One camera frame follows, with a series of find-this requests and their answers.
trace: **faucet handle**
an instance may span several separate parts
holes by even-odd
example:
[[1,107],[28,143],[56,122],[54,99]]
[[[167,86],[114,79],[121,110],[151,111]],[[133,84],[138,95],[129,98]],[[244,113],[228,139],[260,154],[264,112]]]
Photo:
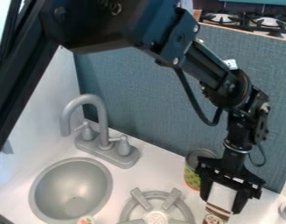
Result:
[[82,130],[81,136],[82,136],[83,140],[85,140],[85,141],[94,140],[95,133],[94,133],[94,130],[89,125],[88,121],[83,122],[83,124],[81,126],[74,129],[74,131],[78,131],[78,130]]
[[131,152],[131,145],[129,144],[128,142],[128,137],[125,136],[125,135],[121,135],[120,137],[112,137],[112,138],[109,138],[109,142],[119,142],[119,145],[118,145],[118,153],[121,155],[121,156],[128,156]]

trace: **toy stove burner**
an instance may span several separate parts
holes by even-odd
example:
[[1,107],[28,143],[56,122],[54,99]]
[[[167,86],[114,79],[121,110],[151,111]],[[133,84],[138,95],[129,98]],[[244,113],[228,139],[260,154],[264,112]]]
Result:
[[143,217],[143,220],[147,224],[169,224],[168,215],[160,211],[152,211],[150,213],[147,213]]
[[195,223],[191,210],[180,199],[181,192],[176,188],[171,192],[141,192],[135,188],[130,194],[132,199],[123,208],[118,224]]
[[202,22],[207,24],[218,25],[240,25],[241,18],[239,15],[226,13],[206,13],[201,17]]
[[262,26],[262,27],[269,27],[275,29],[285,29],[286,24],[274,17],[259,17],[255,19],[251,19],[250,25],[252,26]]

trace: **white countertop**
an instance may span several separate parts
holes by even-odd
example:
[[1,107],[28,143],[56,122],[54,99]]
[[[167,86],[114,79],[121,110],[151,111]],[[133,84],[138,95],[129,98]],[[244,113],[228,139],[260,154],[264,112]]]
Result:
[[[202,223],[205,214],[205,202],[199,197],[199,192],[193,191],[184,182],[185,158],[152,144],[145,143],[134,137],[129,137],[131,144],[140,150],[141,158],[135,166],[123,170],[97,157],[77,150],[73,146],[73,136],[61,138],[45,157],[35,157],[28,171],[21,173],[0,190],[0,214],[16,224],[44,223],[33,214],[28,204],[28,193],[33,180],[47,166],[65,158],[84,157],[102,162],[110,170],[114,188],[112,195],[102,210],[94,217],[97,224],[116,224],[124,207],[129,192],[139,187],[142,191],[160,190],[170,192],[176,187],[182,192],[183,199],[192,210],[196,223]],[[120,132],[111,130],[112,137],[118,137]],[[263,191],[262,198],[249,200],[242,213],[231,218],[233,224],[284,224],[278,214],[278,207],[286,201],[286,197],[269,190]]]

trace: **faucet spout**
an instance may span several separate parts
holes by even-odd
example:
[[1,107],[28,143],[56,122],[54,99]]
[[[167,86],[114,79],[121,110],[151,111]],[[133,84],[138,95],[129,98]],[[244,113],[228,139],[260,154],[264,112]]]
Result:
[[60,131],[62,136],[67,137],[71,135],[71,114],[79,107],[84,104],[91,104],[96,107],[97,115],[100,125],[100,141],[101,147],[106,148],[110,145],[108,140],[108,118],[105,105],[100,97],[93,94],[82,94],[75,99],[71,100],[66,107],[63,109],[59,122]]

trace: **black frame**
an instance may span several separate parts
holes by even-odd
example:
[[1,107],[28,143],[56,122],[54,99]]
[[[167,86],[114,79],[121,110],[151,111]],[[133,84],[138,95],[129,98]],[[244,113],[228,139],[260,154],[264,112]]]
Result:
[[39,20],[44,2],[25,6],[15,41],[0,66],[0,151],[58,48],[44,35]]

